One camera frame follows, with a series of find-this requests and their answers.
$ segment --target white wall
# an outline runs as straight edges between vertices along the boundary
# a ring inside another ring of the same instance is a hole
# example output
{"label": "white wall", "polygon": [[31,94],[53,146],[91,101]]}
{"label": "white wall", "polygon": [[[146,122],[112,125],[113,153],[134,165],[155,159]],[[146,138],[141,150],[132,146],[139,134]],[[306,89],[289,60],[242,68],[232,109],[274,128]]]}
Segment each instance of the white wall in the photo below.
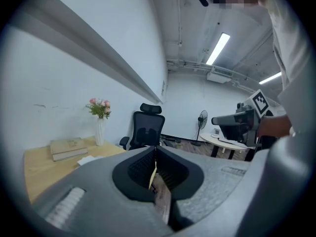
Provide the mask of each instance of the white wall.
{"label": "white wall", "polygon": [[73,56],[15,27],[8,27],[1,67],[1,133],[8,167],[23,187],[23,153],[51,140],[94,135],[96,116],[85,105],[108,99],[105,139],[118,143],[132,128],[145,98]]}
{"label": "white wall", "polygon": [[211,118],[236,112],[237,103],[250,95],[235,87],[206,81],[205,77],[169,74],[166,102],[162,106],[165,116],[163,134],[195,139],[198,117],[206,110],[208,121],[201,132],[212,132],[215,127]]}
{"label": "white wall", "polygon": [[61,0],[89,24],[163,101],[167,68],[153,0]]}

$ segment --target wooden desk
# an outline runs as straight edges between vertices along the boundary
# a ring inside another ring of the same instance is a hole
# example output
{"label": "wooden desk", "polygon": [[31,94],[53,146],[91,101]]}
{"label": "wooden desk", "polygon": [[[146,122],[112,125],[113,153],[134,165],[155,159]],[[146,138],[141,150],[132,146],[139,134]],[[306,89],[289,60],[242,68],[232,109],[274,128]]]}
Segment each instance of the wooden desk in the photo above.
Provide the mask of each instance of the wooden desk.
{"label": "wooden desk", "polygon": [[27,150],[24,154],[26,189],[31,203],[48,187],[79,167],[77,161],[86,156],[113,156],[125,152],[107,141],[96,146],[94,137],[84,139],[88,153],[64,160],[53,161],[49,147]]}

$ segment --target office chair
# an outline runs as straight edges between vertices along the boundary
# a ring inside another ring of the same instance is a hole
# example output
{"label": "office chair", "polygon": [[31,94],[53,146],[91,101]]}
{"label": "office chair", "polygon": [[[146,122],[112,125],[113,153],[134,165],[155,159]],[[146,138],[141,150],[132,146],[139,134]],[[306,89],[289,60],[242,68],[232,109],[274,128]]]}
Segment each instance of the office chair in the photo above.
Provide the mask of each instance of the office chair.
{"label": "office chair", "polygon": [[[145,146],[158,146],[161,130],[164,124],[164,116],[161,113],[161,107],[143,103],[140,111],[133,114],[133,137],[130,141],[129,150],[143,148]],[[129,137],[123,137],[119,144],[126,150]]]}

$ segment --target white table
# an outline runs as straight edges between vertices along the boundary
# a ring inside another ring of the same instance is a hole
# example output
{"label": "white table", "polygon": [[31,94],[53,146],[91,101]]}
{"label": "white table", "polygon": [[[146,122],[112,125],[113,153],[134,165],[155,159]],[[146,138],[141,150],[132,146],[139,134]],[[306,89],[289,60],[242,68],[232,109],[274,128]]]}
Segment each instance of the white table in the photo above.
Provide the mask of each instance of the white table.
{"label": "white table", "polygon": [[246,150],[247,149],[247,147],[240,147],[240,146],[237,146],[237,145],[234,145],[234,144],[231,144],[231,143],[220,141],[218,139],[218,135],[217,134],[202,133],[202,134],[200,134],[200,137],[203,140],[205,140],[205,141],[207,141],[207,142],[209,142],[209,143],[214,145],[211,157],[216,157],[217,156],[217,152],[218,152],[219,147],[231,150],[231,153],[230,153],[228,159],[232,159],[233,158],[235,150],[239,150],[240,151],[240,150]]}

